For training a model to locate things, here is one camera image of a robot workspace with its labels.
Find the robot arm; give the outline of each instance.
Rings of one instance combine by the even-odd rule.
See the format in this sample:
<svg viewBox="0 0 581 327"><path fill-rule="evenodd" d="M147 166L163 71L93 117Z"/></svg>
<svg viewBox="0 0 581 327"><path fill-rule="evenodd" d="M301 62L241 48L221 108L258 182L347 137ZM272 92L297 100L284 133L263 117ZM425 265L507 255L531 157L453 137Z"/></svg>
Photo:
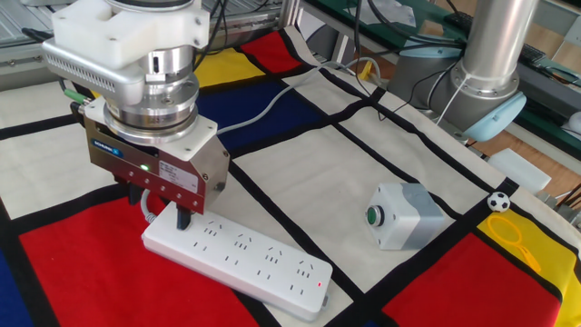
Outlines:
<svg viewBox="0 0 581 327"><path fill-rule="evenodd" d="M180 209L178 228L224 189L229 155L198 115L193 48L208 44L201 0L79 0L53 15L49 69L102 96L84 108L94 164Z"/></svg>

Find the mondrian pattern cloth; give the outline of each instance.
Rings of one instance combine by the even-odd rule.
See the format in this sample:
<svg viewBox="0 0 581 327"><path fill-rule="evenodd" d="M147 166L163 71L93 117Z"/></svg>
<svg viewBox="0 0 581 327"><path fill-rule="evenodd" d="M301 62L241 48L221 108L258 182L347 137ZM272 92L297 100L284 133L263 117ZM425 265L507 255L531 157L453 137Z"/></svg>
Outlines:
<svg viewBox="0 0 581 327"><path fill-rule="evenodd" d="M196 72L200 114L243 122L318 64L294 27L209 56ZM364 85L373 101L354 77L323 68L256 124L220 136L232 160L210 210L333 267L313 323L146 251L139 207L90 164L56 83L0 93L0 326L581 324L577 231L414 108L393 113L404 101ZM363 213L379 183L428 189L446 219L425 248L375 244ZM489 223L495 191L512 204Z"/></svg>

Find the power strip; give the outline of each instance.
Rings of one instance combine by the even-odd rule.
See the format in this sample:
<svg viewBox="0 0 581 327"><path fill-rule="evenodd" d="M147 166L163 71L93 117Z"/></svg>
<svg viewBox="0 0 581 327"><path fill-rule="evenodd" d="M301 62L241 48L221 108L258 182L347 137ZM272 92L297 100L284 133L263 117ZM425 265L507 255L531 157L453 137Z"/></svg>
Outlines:
<svg viewBox="0 0 581 327"><path fill-rule="evenodd" d="M312 322L326 305L330 264L215 213L175 228L170 203L142 235L148 250Z"/></svg>

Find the yellow fabric square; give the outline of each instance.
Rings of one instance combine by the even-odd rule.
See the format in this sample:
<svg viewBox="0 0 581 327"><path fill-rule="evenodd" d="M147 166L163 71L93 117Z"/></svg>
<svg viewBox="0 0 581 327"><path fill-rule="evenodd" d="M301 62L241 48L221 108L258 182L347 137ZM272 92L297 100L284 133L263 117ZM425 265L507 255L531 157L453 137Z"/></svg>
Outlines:
<svg viewBox="0 0 581 327"><path fill-rule="evenodd" d="M264 75L246 58L234 49L225 49L217 55L206 55L195 72L200 87L240 81Z"/></svg>
<svg viewBox="0 0 581 327"><path fill-rule="evenodd" d="M518 228L522 235L520 245L526 247L540 265L541 270L538 274L554 284L563 294L563 302L555 326L579 326L581 324L581 283L574 271L576 255L548 237L527 218L511 210L494 214L507 219ZM490 231L487 219L478 226L478 229L523 263L528 264L518 247L510 244L518 239L518 233L514 227L501 219L493 219L490 223L495 235Z"/></svg>

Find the small toy ball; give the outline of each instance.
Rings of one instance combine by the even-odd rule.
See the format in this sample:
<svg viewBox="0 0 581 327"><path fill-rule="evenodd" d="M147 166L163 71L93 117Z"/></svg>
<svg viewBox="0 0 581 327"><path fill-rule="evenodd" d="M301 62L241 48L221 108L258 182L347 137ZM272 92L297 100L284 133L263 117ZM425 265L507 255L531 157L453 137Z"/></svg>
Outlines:
<svg viewBox="0 0 581 327"><path fill-rule="evenodd" d="M503 213L510 207L510 200L508 200L508 195L502 192L492 193L488 199L488 207L493 212Z"/></svg>

